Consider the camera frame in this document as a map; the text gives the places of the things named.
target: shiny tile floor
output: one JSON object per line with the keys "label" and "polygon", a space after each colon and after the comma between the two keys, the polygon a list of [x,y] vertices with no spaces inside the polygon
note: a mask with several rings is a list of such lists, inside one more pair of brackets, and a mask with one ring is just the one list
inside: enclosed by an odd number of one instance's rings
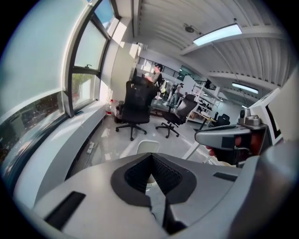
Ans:
{"label": "shiny tile floor", "polygon": [[[171,132],[167,139],[165,138],[167,129],[160,128],[156,130],[155,128],[161,125],[162,122],[166,122],[166,120],[161,117],[151,116],[148,124],[139,125],[148,132],[147,135],[142,131],[134,129],[134,140],[130,141],[130,128],[120,129],[119,132],[116,132],[115,127],[122,124],[116,124],[112,116],[106,117],[90,139],[90,141],[95,143],[92,153],[90,155],[87,154],[89,146],[87,144],[75,164],[71,175],[93,165],[134,155],[136,154],[139,142],[142,140],[158,141],[160,144],[159,153],[182,157],[194,143],[194,128],[199,129],[201,124],[188,121],[180,125],[179,128],[176,128],[176,131],[180,134],[178,138],[174,132]],[[206,157],[208,157],[206,148],[200,146],[189,160],[203,162]]]}

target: fluorescent light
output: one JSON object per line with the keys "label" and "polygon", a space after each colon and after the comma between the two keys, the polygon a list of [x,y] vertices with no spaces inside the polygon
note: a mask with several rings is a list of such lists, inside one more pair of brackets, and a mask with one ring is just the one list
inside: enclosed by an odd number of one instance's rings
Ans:
{"label": "fluorescent light", "polygon": [[221,38],[225,38],[232,35],[239,35],[242,34],[241,29],[239,28],[238,24],[235,23],[233,25],[229,25],[227,27],[220,28],[213,32],[207,33],[193,41],[194,44],[201,46],[207,44],[209,42],[214,42]]}
{"label": "fluorescent light", "polygon": [[234,87],[237,87],[237,88],[240,88],[240,89],[243,89],[243,90],[250,91],[252,93],[258,94],[258,90],[257,89],[254,89],[254,88],[242,85],[242,84],[236,84],[236,83],[232,83],[232,85]]}

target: black slot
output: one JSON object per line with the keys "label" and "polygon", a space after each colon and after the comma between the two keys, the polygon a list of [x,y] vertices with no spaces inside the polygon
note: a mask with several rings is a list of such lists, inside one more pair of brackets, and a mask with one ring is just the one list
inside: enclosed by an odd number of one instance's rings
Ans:
{"label": "black slot", "polygon": [[217,178],[224,179],[224,180],[232,181],[232,182],[236,181],[237,177],[238,177],[235,175],[225,174],[225,173],[220,173],[220,172],[214,173],[213,176],[217,177]]}
{"label": "black slot", "polygon": [[45,221],[61,230],[85,198],[85,194],[71,192],[46,218]]}

